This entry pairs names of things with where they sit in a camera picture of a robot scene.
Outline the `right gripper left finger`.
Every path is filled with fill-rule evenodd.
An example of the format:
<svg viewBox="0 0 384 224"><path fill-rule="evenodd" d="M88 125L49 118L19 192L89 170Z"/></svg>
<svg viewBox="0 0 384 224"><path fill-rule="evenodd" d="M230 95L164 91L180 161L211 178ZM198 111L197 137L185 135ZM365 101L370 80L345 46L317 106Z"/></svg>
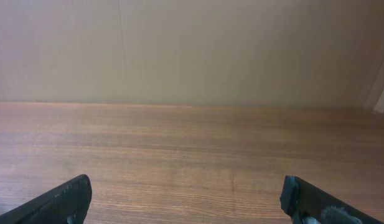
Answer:
<svg viewBox="0 0 384 224"><path fill-rule="evenodd" d="M79 175L0 215L0 224L83 224L91 203L91 182Z"/></svg>

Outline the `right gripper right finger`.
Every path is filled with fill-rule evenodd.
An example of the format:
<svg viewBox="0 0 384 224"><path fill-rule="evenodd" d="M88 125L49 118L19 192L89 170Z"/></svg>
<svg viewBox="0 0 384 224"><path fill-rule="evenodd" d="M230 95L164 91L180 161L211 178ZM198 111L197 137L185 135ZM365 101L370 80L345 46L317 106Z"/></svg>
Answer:
<svg viewBox="0 0 384 224"><path fill-rule="evenodd" d="M293 224L383 224L296 176L285 177L280 202Z"/></svg>

